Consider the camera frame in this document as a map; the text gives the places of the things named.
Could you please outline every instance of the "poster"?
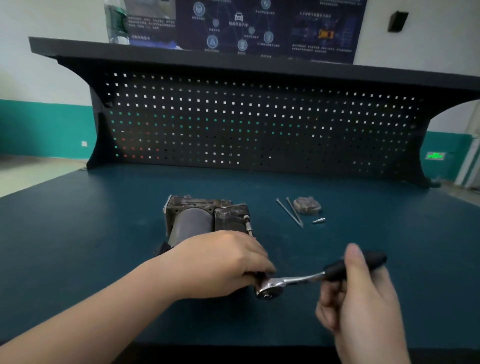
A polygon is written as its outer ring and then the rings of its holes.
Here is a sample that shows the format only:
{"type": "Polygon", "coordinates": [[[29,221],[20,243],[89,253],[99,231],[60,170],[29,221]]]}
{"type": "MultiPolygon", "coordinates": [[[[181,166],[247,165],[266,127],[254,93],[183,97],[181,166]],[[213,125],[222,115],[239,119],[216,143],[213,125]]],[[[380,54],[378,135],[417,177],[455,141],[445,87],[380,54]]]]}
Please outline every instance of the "poster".
{"type": "Polygon", "coordinates": [[[353,63],[367,0],[125,0],[130,44],[353,63]]]}

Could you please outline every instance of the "person's left hand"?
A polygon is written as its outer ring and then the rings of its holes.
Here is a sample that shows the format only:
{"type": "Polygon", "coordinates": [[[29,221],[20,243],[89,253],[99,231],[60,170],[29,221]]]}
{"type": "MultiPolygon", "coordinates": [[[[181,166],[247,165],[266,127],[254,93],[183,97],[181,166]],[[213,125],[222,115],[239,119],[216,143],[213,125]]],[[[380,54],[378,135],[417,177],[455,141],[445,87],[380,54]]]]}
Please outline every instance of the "person's left hand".
{"type": "Polygon", "coordinates": [[[254,272],[275,272],[260,243],[238,231],[191,237],[154,261],[172,283],[176,299],[226,296],[253,285],[254,272]]]}

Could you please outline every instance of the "water bottle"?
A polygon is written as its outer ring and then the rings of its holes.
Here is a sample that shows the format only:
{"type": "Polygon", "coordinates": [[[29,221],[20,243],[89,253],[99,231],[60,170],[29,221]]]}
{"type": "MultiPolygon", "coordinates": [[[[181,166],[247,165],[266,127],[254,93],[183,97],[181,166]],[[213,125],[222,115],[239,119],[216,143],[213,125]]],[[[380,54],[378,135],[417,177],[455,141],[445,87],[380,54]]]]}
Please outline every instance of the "water bottle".
{"type": "Polygon", "coordinates": [[[116,44],[130,44],[125,0],[105,0],[104,7],[108,41],[116,44]]]}

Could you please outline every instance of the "floor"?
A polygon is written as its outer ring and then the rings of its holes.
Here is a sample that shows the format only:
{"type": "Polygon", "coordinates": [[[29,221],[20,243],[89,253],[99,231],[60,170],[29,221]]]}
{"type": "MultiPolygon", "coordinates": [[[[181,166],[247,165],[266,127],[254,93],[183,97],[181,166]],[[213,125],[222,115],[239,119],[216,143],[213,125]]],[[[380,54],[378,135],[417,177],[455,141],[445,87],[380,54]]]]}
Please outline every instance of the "floor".
{"type": "MultiPolygon", "coordinates": [[[[85,167],[86,160],[0,156],[0,197],[85,167]]],[[[480,194],[446,182],[441,191],[480,206],[480,194]]]]}

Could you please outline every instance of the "green illuminated exit sign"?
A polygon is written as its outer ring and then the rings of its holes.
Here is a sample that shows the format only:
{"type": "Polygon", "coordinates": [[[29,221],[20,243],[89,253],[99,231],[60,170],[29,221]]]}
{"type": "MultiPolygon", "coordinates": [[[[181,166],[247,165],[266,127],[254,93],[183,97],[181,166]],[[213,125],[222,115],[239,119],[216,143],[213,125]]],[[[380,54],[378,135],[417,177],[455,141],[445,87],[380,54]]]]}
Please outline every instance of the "green illuminated exit sign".
{"type": "Polygon", "coordinates": [[[429,160],[444,160],[445,153],[438,153],[438,152],[428,152],[425,159],[429,160]]]}

